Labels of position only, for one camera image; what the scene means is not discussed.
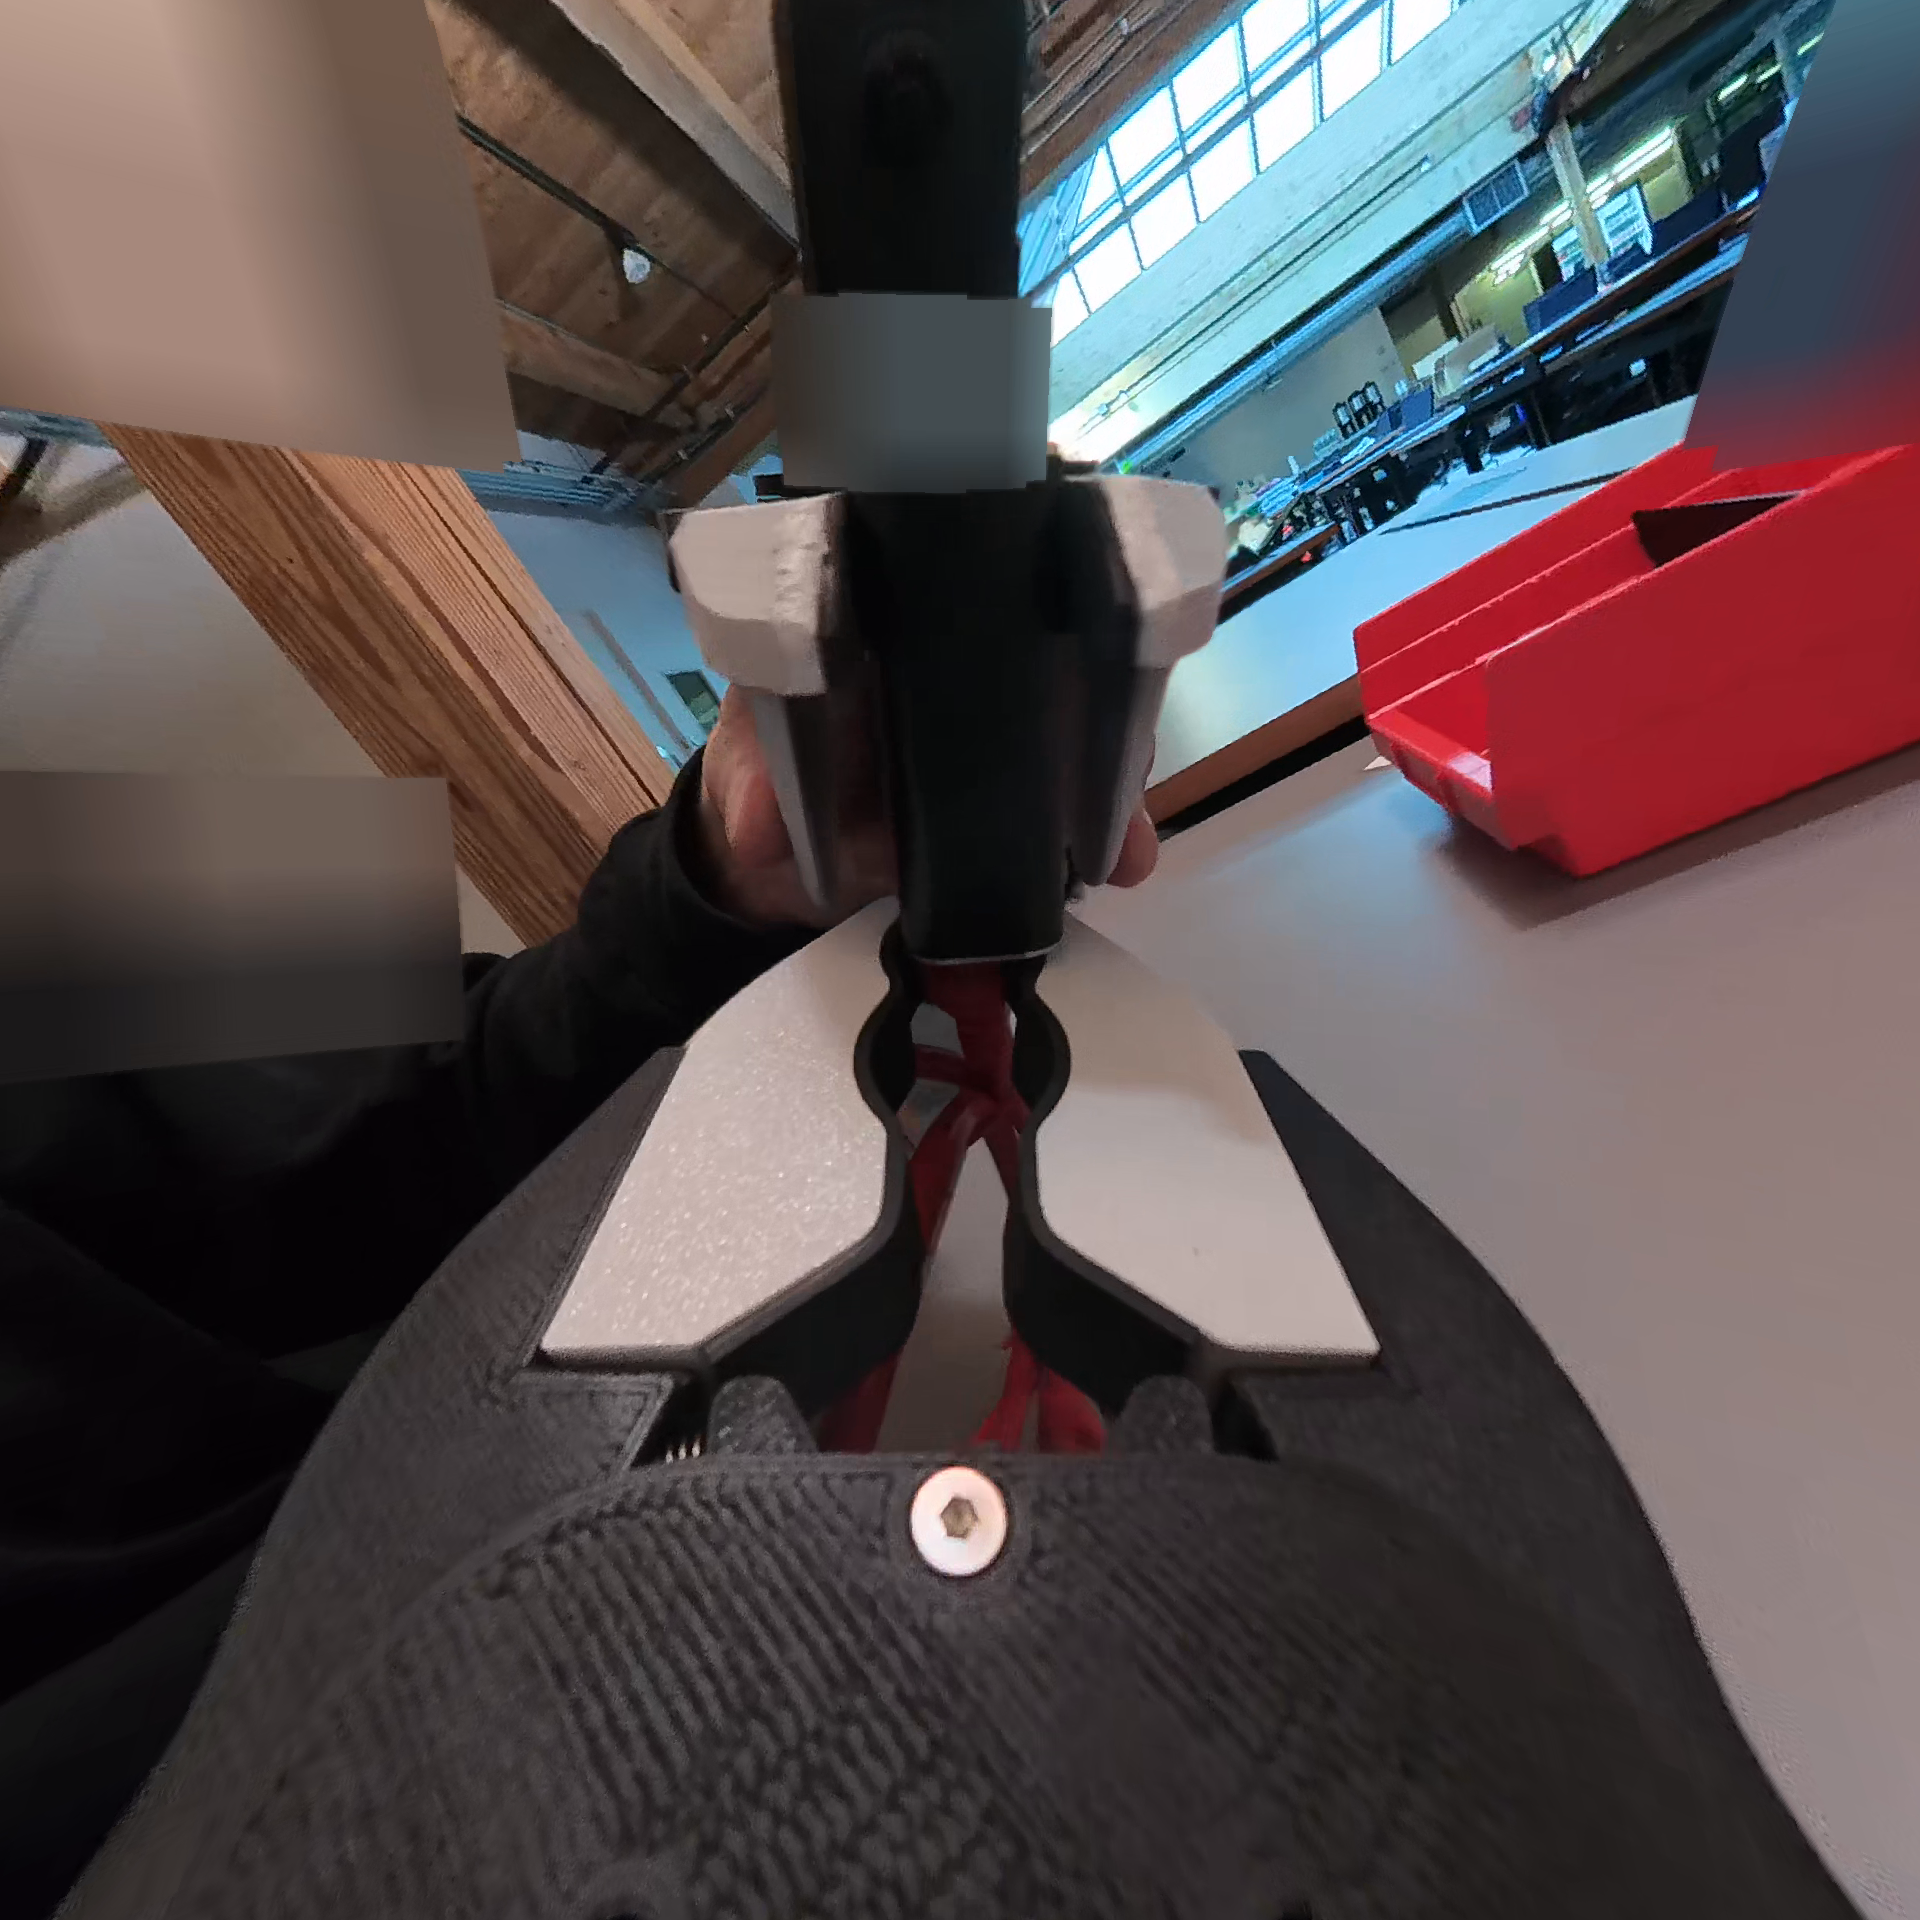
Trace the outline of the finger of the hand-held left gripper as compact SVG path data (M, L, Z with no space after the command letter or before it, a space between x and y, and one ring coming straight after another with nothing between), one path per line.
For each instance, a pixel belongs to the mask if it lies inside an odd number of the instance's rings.
M1180 661L1210 645L1227 525L1207 488L1083 485L1083 885L1116 877Z
M799 885L818 911L838 897L843 557L842 496L686 512L667 540L705 661L746 693Z

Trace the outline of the black bin divider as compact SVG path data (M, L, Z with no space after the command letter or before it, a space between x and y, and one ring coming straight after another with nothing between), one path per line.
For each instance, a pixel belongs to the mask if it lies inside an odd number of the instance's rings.
M1795 491L1676 500L1666 508L1631 512L1629 522L1649 565L1663 569L1793 500L1797 500Z

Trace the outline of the black port adapter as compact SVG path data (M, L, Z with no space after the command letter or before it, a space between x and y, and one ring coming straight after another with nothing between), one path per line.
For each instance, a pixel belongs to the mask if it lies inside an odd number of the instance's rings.
M1071 671L1054 509L1050 485L847 499L900 932L925 965L1029 959L1063 937Z

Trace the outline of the wooden post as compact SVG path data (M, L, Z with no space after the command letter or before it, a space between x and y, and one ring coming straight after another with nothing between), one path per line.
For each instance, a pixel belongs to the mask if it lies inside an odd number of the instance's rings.
M574 924L674 773L458 471L109 423L108 441L387 778L443 778L462 872Z

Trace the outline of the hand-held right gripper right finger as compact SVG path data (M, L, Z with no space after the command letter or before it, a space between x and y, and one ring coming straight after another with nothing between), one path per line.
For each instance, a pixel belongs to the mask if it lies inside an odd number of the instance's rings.
M1015 1091L1002 1298L1100 1412L1157 1379L1215 1404L1241 1377L1379 1363L1247 1064L1189 992L1069 928L1015 997Z

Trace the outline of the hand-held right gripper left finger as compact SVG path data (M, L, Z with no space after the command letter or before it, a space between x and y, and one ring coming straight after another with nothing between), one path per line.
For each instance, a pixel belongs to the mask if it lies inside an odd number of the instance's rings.
M769 1377L823 1415L900 1353L925 1239L899 1120L914 994L850 916L684 1047L548 1320L567 1370Z

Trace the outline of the person's left forearm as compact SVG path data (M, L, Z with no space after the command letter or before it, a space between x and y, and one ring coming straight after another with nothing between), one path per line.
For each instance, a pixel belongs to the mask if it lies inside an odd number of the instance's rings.
M756 928L709 903L687 866L705 749L627 823L574 924L514 956L463 956L460 1085L499 1168L529 1168L654 1053L818 930Z

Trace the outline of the person's black sweatshirt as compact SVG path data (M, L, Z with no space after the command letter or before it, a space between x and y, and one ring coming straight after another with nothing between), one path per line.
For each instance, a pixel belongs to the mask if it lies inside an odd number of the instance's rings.
M5 1089L5 1916L47 1916L196 1695L338 1387L655 1047L558 937L455 1042Z

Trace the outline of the person's left hand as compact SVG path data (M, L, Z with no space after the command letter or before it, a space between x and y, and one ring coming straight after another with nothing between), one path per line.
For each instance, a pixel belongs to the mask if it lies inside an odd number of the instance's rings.
M761 752L749 693L730 687L705 745L700 807L687 866L705 897L756 928L835 927L899 889L897 842L884 779L863 713L835 715L838 778L835 906L818 906L802 885L777 788Z

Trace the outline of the white desk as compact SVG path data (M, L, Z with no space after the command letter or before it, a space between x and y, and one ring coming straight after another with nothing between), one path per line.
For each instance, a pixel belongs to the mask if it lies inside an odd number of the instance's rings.
M1513 452L1226 615L1175 671L1148 807L1164 837L1365 735L1353 634L1618 473L1677 447L1694 403Z

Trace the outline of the red plastic bin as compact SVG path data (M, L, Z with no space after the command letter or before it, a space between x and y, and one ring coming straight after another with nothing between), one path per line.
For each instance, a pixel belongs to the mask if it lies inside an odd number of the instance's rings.
M1353 636L1402 775L1605 874L1918 739L1918 448L1716 471L1669 448ZM1797 500L1666 568L1631 512Z

